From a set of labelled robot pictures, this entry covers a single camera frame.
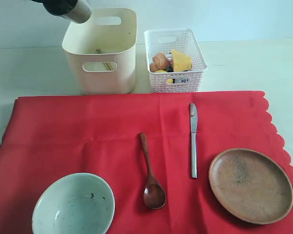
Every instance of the plate rim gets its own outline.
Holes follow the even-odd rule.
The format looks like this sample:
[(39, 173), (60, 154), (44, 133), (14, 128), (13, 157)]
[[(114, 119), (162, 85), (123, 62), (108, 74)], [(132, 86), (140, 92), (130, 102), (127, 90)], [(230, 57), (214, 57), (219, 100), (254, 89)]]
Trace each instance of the plate rim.
[[(256, 153), (256, 154), (259, 154), (263, 157), (265, 157), (266, 159), (268, 159), (270, 162), (272, 162), (274, 165), (276, 165), (280, 170), (281, 172), (283, 173), (283, 175), (285, 176), (285, 178), (287, 179), (288, 181), (288, 184), (290, 185), (290, 190), (291, 190), (291, 203), (290, 203), (290, 206), (288, 207), (288, 209), (286, 210), (286, 212), (284, 212), (283, 215), (281, 215), (280, 217), (278, 218), (275, 218), (271, 221), (254, 221), (254, 220), (250, 220), (250, 219), (247, 219), (247, 218), (243, 218), (243, 217), (239, 217), (239, 215), (237, 213), (235, 213), (232, 209), (230, 209), (230, 207), (228, 206), (225, 206), (217, 197), (216, 193), (215, 193), (215, 190), (214, 190), (214, 187), (213, 186), (213, 183), (211, 181), (211, 172), (212, 172), (212, 168), (216, 162), (216, 160), (218, 158), (220, 158), (222, 155), (224, 155), (225, 153), (227, 152), (230, 152), (230, 151), (237, 151), (237, 150), (242, 150), (242, 151), (249, 151), (249, 152), (253, 152), (253, 153)], [(210, 166), (209, 166), (209, 185), (210, 185), (210, 188), (214, 194), (214, 196), (216, 197), (217, 201), (229, 212), (231, 213), (232, 215), (234, 215), (235, 217), (245, 221), (245, 222), (248, 222), (248, 223), (253, 223), (253, 224), (271, 224), (271, 223), (275, 223), (275, 222), (278, 222), (280, 220), (282, 220), (283, 218), (285, 218), (288, 213), (291, 211), (292, 207), (293, 207), (293, 186), (291, 184), (291, 181), (289, 179), (289, 177), (287, 176), (287, 174), (284, 172), (284, 170), (275, 162), (273, 161), (271, 158), (269, 158), (268, 156), (258, 152), (258, 151), (255, 151), (255, 150), (251, 150), (251, 149), (247, 149), (247, 148), (231, 148), (231, 149), (227, 149), (225, 151), (222, 151), (221, 153), (217, 154), (214, 159), (212, 160), (212, 162), (210, 163)]]

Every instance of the white plastic basket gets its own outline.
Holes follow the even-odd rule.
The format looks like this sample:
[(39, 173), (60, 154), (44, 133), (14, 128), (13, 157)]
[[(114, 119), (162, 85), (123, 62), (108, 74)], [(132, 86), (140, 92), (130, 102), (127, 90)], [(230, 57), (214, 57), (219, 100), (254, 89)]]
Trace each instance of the white plastic basket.
[[(152, 91), (155, 93), (197, 92), (207, 65), (190, 29), (149, 30), (145, 32), (147, 69)], [(187, 72), (154, 73), (149, 65), (159, 52), (169, 54), (172, 49), (187, 54), (192, 59), (192, 68)], [(182, 79), (185, 83), (168, 83), (169, 79)]]
[[(136, 37), (136, 13), (126, 8), (93, 9), (88, 21), (69, 25), (62, 47), (83, 94), (124, 94), (134, 88)], [(107, 63), (112, 71), (104, 69)]]

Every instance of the bowl rim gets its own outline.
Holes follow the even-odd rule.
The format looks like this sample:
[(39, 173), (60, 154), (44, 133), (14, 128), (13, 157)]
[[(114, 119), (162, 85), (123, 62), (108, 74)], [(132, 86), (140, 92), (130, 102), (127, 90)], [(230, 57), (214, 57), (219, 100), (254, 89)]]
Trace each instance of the bowl rim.
[(92, 174), (92, 173), (86, 173), (86, 172), (80, 172), (80, 173), (72, 173), (72, 174), (68, 174), (66, 176), (63, 176), (61, 177), (60, 179), (56, 180), (55, 182), (53, 182), (42, 194), (41, 196), (39, 197), (36, 205), (35, 205), (35, 208), (33, 210), (33, 215), (32, 215), (32, 219), (31, 219), (31, 226), (32, 226), (32, 231), (33, 231), (33, 234), (40, 234), (38, 233), (38, 230), (35, 228), (35, 223), (34, 223), (34, 217), (36, 216), (36, 213), (37, 213), (37, 209), (39, 207), (39, 204), (41, 203), (43, 197), (45, 196), (45, 194), (50, 190), (51, 187), (53, 187), (53, 185), (56, 185), (58, 184), (61, 180), (63, 179), (67, 179), (68, 177), (75, 177), (75, 176), (91, 176), (93, 178), (96, 178), (98, 179), (99, 181), (101, 181), (107, 188), (108, 190), (110, 191), (110, 193), (112, 194), (112, 197), (113, 197), (113, 200), (112, 200), (112, 209), (113, 209), (113, 212), (111, 213), (111, 216), (109, 217), (109, 220), (108, 220), (108, 223), (107, 223), (107, 226), (106, 228), (103, 230), (103, 234), (105, 234), (107, 232), (107, 230), (109, 229), (112, 221), (113, 221), (113, 218), (114, 218), (114, 214), (115, 214), (115, 197), (114, 197), (114, 193), (110, 187), (110, 185), (100, 176), (98, 175), (95, 175), (95, 174)]

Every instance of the knife handle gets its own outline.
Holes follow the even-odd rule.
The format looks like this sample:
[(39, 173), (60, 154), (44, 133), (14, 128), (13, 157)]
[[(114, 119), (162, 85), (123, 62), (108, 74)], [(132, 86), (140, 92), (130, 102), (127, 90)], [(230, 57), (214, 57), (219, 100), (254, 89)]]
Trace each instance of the knife handle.
[(191, 176), (192, 176), (192, 178), (197, 178), (196, 133), (191, 133)]

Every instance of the knife blade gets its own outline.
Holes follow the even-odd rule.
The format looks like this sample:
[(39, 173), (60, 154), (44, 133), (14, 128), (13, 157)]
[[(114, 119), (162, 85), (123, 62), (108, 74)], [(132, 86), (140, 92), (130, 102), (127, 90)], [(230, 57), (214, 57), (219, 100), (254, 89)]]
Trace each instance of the knife blade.
[(190, 104), (190, 125), (191, 125), (191, 176), (197, 178), (197, 157), (196, 157), (196, 130), (198, 123), (197, 109), (194, 103)]

